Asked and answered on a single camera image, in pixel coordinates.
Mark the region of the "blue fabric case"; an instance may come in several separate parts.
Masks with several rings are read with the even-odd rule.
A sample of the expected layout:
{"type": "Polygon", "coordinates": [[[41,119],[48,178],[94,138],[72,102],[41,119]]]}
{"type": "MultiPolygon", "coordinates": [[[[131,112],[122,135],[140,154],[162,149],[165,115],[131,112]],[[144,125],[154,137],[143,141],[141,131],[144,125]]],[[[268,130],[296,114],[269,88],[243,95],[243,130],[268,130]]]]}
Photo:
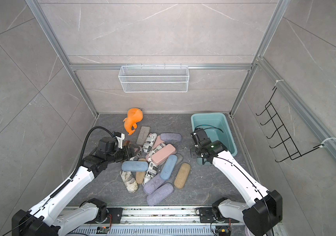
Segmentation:
{"type": "Polygon", "coordinates": [[[166,160],[166,163],[160,173],[160,177],[163,180],[168,180],[171,177],[171,174],[175,168],[175,165],[177,163],[177,156],[176,155],[170,155],[168,159],[166,160]]]}
{"type": "Polygon", "coordinates": [[[124,172],[146,172],[148,163],[146,161],[125,161],[121,169],[124,172]]]}

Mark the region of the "grey marble glasses case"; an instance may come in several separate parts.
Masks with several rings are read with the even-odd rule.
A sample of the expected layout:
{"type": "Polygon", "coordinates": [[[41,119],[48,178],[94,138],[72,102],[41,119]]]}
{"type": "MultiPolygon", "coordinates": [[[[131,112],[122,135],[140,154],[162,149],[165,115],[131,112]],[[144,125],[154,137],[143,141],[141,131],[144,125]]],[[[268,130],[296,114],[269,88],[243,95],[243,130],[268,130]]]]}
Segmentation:
{"type": "Polygon", "coordinates": [[[140,132],[139,132],[136,144],[138,146],[143,146],[147,137],[149,136],[149,134],[150,134],[150,127],[149,126],[142,126],[140,128],[140,132]]]}

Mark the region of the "teal plastic storage box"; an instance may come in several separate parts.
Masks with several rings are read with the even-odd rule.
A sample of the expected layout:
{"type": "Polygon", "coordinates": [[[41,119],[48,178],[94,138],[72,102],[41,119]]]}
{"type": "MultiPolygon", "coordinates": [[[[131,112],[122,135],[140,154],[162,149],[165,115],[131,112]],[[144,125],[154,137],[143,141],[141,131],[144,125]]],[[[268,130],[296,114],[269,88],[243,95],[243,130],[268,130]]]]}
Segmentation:
{"type": "MultiPolygon", "coordinates": [[[[222,113],[200,113],[191,116],[192,132],[196,128],[203,128],[211,142],[220,141],[233,157],[237,155],[237,148],[228,124],[226,115],[222,113]]],[[[194,144],[190,147],[192,158],[199,165],[210,165],[210,162],[202,156],[195,154],[194,144]]]]}

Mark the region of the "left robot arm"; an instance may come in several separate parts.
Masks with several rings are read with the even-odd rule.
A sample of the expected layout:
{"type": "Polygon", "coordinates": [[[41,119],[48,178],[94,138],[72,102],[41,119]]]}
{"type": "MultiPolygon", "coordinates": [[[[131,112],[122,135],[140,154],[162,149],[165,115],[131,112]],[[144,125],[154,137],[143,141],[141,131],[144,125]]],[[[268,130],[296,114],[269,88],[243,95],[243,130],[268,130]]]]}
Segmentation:
{"type": "Polygon", "coordinates": [[[87,133],[75,169],[52,193],[29,210],[19,210],[11,220],[9,233],[13,236],[65,236],[89,221],[103,223],[110,219],[107,204],[96,198],[86,200],[76,210],[60,216],[71,200],[109,164],[129,160],[133,149],[124,142],[125,135],[95,126],[87,133]],[[85,156],[87,142],[93,131],[108,133],[97,147],[85,156]]]}

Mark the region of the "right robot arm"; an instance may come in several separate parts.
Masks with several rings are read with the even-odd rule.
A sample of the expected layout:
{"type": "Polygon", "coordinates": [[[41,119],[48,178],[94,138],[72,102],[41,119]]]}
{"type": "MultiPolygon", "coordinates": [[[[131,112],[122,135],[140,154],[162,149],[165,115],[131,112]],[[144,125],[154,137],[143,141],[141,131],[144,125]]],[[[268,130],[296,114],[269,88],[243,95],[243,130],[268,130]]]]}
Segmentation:
{"type": "Polygon", "coordinates": [[[233,219],[244,223],[250,236],[266,236],[283,219],[283,198],[274,190],[255,180],[232,156],[226,146],[211,141],[203,128],[196,128],[191,137],[196,155],[218,168],[236,187],[244,203],[228,198],[220,198],[212,204],[212,214],[216,221],[233,219]]]}

